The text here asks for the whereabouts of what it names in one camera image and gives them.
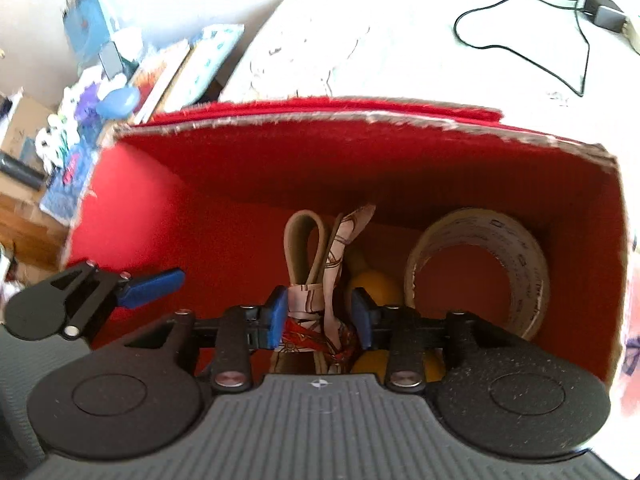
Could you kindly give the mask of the blue plastic document bag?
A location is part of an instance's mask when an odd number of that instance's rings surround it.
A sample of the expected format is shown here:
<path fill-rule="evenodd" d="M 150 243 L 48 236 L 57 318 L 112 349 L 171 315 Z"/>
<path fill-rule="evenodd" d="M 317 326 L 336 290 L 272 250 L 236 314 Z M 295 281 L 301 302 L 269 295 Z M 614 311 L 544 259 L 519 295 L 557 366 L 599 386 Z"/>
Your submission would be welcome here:
<path fill-rule="evenodd" d="M 66 0 L 64 32 L 78 66 L 92 63 L 117 25 L 107 0 Z"/>

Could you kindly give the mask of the orange calabash gourd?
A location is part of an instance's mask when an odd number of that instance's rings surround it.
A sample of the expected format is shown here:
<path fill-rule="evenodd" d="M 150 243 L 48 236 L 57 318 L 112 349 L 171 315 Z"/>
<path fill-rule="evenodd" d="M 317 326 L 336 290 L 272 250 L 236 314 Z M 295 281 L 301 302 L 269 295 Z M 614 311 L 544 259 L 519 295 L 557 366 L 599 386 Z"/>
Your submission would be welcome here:
<path fill-rule="evenodd" d="M 361 348 L 352 364 L 354 374 L 372 374 L 383 386 L 416 391 L 445 375 L 440 349 L 445 342 L 442 320 L 424 318 L 405 305 L 393 278 L 375 270 L 359 250 L 346 257 L 349 282 L 346 302 L 352 315 L 352 291 L 364 288 L 375 302 L 372 347 Z"/>

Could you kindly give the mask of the purple toy figure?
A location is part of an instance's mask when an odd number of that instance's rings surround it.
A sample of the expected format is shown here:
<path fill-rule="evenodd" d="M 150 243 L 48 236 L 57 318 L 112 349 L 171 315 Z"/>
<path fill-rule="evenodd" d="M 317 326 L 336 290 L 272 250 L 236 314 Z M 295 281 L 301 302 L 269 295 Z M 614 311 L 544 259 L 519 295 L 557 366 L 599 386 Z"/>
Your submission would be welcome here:
<path fill-rule="evenodd" d="M 99 114 L 96 111 L 96 106 L 100 102 L 98 96 L 99 90 L 100 85 L 94 82 L 93 84 L 89 84 L 88 87 L 81 92 L 74 113 L 74 118 L 76 122 L 78 122 L 78 125 L 89 125 L 99 119 Z"/>

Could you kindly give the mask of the beige belt with scarf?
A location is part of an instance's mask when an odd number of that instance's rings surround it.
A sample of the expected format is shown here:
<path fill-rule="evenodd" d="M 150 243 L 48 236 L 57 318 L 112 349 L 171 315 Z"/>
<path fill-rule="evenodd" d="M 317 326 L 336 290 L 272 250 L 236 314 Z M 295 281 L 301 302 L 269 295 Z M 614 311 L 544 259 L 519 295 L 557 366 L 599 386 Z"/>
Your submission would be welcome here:
<path fill-rule="evenodd" d="M 375 206 L 340 214 L 330 226 L 312 210 L 288 219 L 283 249 L 290 284 L 283 323 L 270 359 L 270 373 L 343 374 L 357 352 L 357 337 L 334 307 L 346 248 L 369 224 Z"/>

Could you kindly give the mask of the blue checkered cloth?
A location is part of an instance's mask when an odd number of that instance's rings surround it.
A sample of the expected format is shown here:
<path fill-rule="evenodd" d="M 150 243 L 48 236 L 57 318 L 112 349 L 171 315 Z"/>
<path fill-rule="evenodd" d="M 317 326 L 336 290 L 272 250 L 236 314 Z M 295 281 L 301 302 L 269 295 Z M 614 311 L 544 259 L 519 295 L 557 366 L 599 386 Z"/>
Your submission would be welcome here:
<path fill-rule="evenodd" d="M 226 62 L 241 39 L 243 32 L 244 26 L 242 24 L 211 24 L 196 32 L 192 37 L 184 38 L 190 42 L 192 50 L 147 122 L 158 114 L 176 112 L 201 99 L 201 96 L 213 82 L 221 65 Z M 147 47 L 142 58 L 149 48 L 161 49 L 163 47 Z M 122 72 L 112 80 L 109 80 L 104 74 L 101 62 L 86 68 L 81 72 L 76 84 L 64 89 L 62 102 L 54 114 L 74 116 L 81 92 L 94 82 L 100 85 L 98 93 L 100 101 L 111 91 L 129 86 L 129 81 L 134 76 L 142 58 L 134 64 L 134 71 L 131 74 Z M 120 128 L 146 124 L 146 122 L 139 125 L 130 124 L 129 117 L 104 119 L 99 116 L 99 119 L 92 124 L 78 125 L 79 143 L 70 149 L 64 167 L 56 168 L 53 174 L 48 175 L 46 190 L 39 200 L 39 209 L 44 214 L 60 222 L 63 226 L 69 226 L 72 223 L 79 201 L 88 188 L 93 167 L 99 159 L 102 145 L 106 139 Z"/>

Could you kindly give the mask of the black charger adapter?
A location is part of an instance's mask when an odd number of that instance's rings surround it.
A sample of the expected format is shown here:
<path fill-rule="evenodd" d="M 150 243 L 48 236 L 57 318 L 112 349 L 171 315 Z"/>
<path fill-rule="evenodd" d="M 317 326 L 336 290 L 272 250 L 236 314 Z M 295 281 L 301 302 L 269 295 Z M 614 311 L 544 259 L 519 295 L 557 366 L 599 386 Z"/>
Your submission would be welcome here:
<path fill-rule="evenodd" d="M 582 13 L 593 25 L 610 32 L 622 32 L 626 23 L 626 15 L 613 0 L 585 0 Z"/>

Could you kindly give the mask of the small square mirror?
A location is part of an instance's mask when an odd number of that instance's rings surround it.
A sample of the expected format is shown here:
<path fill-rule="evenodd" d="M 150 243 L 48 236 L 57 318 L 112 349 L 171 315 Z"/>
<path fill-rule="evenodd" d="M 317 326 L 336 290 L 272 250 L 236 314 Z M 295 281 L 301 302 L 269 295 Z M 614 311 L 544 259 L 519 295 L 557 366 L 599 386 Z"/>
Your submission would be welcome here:
<path fill-rule="evenodd" d="M 124 71 L 122 57 L 113 41 L 107 41 L 101 50 L 99 50 L 99 60 L 102 64 L 104 74 L 109 80 L 114 79 Z"/>

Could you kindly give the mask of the white power strip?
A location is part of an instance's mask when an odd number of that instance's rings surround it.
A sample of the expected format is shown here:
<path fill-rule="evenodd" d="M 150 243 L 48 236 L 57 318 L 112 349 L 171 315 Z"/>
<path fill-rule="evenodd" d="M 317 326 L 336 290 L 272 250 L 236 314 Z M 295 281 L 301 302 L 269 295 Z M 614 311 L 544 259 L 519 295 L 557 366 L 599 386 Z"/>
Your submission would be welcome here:
<path fill-rule="evenodd" d="M 622 26 L 622 35 L 627 39 L 632 50 L 640 54 L 639 21 L 627 16 Z"/>

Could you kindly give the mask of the large red cardboard box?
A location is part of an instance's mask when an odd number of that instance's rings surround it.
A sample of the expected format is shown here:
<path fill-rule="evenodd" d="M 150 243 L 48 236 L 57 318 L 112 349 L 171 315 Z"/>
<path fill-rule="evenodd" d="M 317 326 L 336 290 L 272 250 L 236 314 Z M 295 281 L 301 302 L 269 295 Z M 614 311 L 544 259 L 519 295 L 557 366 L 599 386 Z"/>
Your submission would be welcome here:
<path fill-rule="evenodd" d="M 70 229 L 66 260 L 132 273 L 178 266 L 175 298 L 117 313 L 110 341 L 173 308 L 214 316 L 286 280 L 290 215 L 375 206 L 370 258 L 401 273 L 414 240 L 461 208 L 518 220 L 547 259 L 544 350 L 614 379 L 626 308 L 620 172 L 593 144 L 503 125 L 496 110 L 308 98 L 214 103 L 106 137 Z"/>

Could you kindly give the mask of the blue glasses case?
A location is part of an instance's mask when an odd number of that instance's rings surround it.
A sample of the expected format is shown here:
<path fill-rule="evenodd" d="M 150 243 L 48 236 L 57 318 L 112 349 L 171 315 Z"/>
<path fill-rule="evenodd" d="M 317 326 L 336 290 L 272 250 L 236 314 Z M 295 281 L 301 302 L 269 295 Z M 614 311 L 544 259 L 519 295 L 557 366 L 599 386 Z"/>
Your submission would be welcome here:
<path fill-rule="evenodd" d="M 111 91 L 96 104 L 96 114 L 104 119 L 124 119 L 131 115 L 140 102 L 140 90 L 137 87 L 122 87 Z"/>

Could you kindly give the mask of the printed packing tape roll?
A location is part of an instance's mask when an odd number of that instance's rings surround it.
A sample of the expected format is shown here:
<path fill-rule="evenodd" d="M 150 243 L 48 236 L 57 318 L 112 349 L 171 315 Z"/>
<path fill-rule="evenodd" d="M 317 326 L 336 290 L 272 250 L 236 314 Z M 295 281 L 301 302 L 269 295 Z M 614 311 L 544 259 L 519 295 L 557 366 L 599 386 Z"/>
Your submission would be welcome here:
<path fill-rule="evenodd" d="M 418 238 L 404 296 L 407 306 L 431 318 L 470 311 L 531 340 L 548 310 L 548 264 L 518 220 L 490 209 L 458 209 Z"/>

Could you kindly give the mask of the stack of books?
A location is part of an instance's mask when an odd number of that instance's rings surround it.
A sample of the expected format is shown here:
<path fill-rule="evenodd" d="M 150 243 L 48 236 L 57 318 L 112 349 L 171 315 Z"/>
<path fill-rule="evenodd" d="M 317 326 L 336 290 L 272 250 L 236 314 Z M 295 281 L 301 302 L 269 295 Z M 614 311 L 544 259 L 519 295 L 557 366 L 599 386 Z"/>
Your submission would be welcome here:
<path fill-rule="evenodd" d="M 161 49 L 149 48 L 146 51 L 129 81 L 130 87 L 139 92 L 137 105 L 129 117 L 130 124 L 143 124 L 152 117 L 191 50 L 190 42 L 183 39 Z"/>

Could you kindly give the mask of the green white small toys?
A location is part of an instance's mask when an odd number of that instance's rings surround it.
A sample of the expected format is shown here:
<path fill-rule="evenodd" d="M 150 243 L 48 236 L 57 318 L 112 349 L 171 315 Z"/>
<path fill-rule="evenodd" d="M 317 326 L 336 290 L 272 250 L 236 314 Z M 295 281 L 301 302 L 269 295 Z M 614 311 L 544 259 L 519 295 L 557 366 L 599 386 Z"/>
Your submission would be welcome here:
<path fill-rule="evenodd" d="M 36 134 L 35 150 L 44 172 L 50 176 L 56 168 L 64 167 L 67 155 L 79 143 L 80 135 L 73 115 L 51 114 L 47 122 L 47 127 Z"/>

